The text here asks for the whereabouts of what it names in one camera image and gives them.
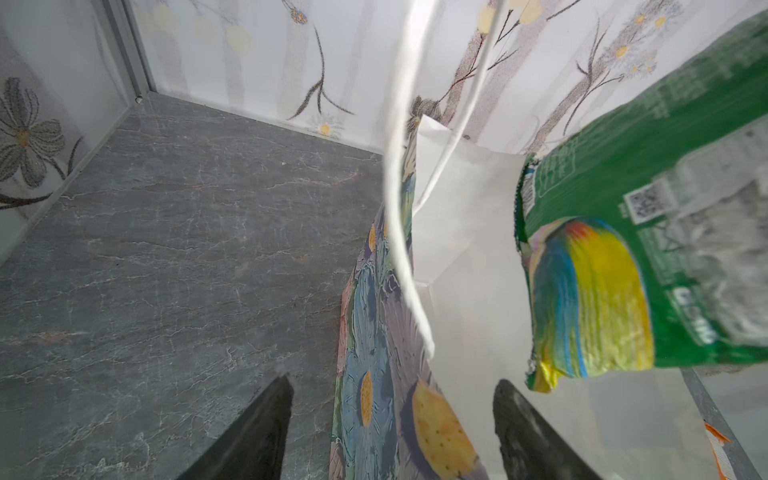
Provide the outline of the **floral white paper bag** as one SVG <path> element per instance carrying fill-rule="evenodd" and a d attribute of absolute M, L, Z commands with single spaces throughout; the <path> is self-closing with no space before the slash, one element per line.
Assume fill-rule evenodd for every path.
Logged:
<path fill-rule="evenodd" d="M 701 52 L 727 20 L 720 1 L 521 1 L 493 38 L 479 100 L 426 206 L 416 213 L 415 283 L 436 343 L 422 361 L 377 212 L 342 295 L 330 479 L 440 479 L 413 429 L 419 380 L 447 398 L 479 460 L 466 479 L 507 479 L 492 403 L 502 378 L 523 389 L 532 347 L 513 235 L 526 154 L 543 157 Z M 418 198 L 469 98 L 498 1 L 438 1 L 425 40 L 406 145 Z M 715 478 L 682 375 L 655 371 L 572 382 L 532 403 L 609 478 Z M 641 400 L 639 420 L 608 420 L 613 400 Z"/>

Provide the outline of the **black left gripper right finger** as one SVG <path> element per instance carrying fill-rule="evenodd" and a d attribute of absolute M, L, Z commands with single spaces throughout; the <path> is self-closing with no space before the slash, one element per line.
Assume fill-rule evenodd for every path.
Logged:
<path fill-rule="evenodd" d="M 493 415 L 509 479 L 599 477 L 506 379 L 495 387 Z"/>

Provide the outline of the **orange fruit snack packet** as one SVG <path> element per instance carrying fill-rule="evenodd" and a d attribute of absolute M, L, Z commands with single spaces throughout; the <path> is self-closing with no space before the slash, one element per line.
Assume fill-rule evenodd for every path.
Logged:
<path fill-rule="evenodd" d="M 737 476 L 725 451 L 730 440 L 709 423 L 704 423 L 720 480 L 736 480 Z"/>

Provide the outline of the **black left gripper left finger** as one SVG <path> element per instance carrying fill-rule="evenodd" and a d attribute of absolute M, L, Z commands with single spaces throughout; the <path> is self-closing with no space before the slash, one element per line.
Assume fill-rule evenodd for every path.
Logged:
<path fill-rule="evenodd" d="M 275 378 L 179 479 L 279 479 L 293 396 L 289 378 Z"/>

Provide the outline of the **green snack packet front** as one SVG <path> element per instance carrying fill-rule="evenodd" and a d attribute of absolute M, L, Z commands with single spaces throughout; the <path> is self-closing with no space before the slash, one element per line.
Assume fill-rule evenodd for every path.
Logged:
<path fill-rule="evenodd" d="M 603 115 L 516 192 L 527 387 L 767 359 L 767 15 Z"/>

